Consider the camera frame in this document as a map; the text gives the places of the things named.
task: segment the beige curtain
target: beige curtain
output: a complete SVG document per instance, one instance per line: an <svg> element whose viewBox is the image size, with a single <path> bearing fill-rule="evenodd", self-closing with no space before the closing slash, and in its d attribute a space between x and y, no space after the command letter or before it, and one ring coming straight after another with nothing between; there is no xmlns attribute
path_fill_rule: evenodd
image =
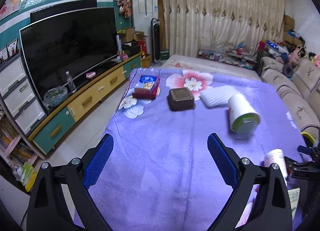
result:
<svg viewBox="0 0 320 231"><path fill-rule="evenodd" d="M170 55L196 56L200 48L225 51L262 39L278 40L286 0L163 0Z"/></svg>

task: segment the pink soap dish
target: pink soap dish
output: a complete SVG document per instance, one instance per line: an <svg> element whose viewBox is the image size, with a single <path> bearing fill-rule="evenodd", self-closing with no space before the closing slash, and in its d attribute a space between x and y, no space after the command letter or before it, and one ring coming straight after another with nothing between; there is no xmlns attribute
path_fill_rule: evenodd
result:
<svg viewBox="0 0 320 231"><path fill-rule="evenodd" d="M90 73L85 74L85 77L88 78L88 79L91 79L95 75L96 75L96 72L90 72Z"/></svg>

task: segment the bed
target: bed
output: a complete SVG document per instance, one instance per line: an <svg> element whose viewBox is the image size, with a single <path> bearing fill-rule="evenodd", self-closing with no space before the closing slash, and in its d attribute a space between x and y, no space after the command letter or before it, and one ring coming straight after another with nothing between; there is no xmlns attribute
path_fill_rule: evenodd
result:
<svg viewBox="0 0 320 231"><path fill-rule="evenodd" d="M155 100L132 98L141 75L159 76ZM261 115L254 136L236 139L228 130L228 108L208 109L196 91L192 92L194 110L170 111L166 100L169 89L192 77L201 81L202 89L232 85L241 91ZM207 138L213 132L239 157L248 157L256 165L276 148L301 161L297 146L304 144L303 138L271 85L190 70L134 69L104 132L112 135L114 149L96 184L89 188L112 229L207 230L232 192L207 149ZM289 188L296 186L297 182L288 182ZM255 195L253 189L250 200ZM75 223L81 225L77 214Z"/></svg>
<svg viewBox="0 0 320 231"><path fill-rule="evenodd" d="M213 72L261 81L255 71L246 68L179 54L172 55L161 67L166 69L189 69L207 73Z"/></svg>

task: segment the white cup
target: white cup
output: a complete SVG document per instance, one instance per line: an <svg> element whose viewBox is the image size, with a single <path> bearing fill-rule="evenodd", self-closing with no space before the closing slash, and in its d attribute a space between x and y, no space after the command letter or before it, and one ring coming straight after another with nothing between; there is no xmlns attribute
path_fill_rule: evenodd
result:
<svg viewBox="0 0 320 231"><path fill-rule="evenodd" d="M239 137L253 134L260 123L260 116L242 94L235 94L229 101L230 129Z"/></svg>

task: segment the yellow drawer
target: yellow drawer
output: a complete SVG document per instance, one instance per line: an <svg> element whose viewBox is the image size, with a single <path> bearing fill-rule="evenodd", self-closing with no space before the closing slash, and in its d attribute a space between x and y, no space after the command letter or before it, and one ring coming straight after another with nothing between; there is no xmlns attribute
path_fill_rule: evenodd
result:
<svg viewBox="0 0 320 231"><path fill-rule="evenodd" d="M124 80L123 68L119 67L75 98L67 105L74 120L78 121L97 102Z"/></svg>

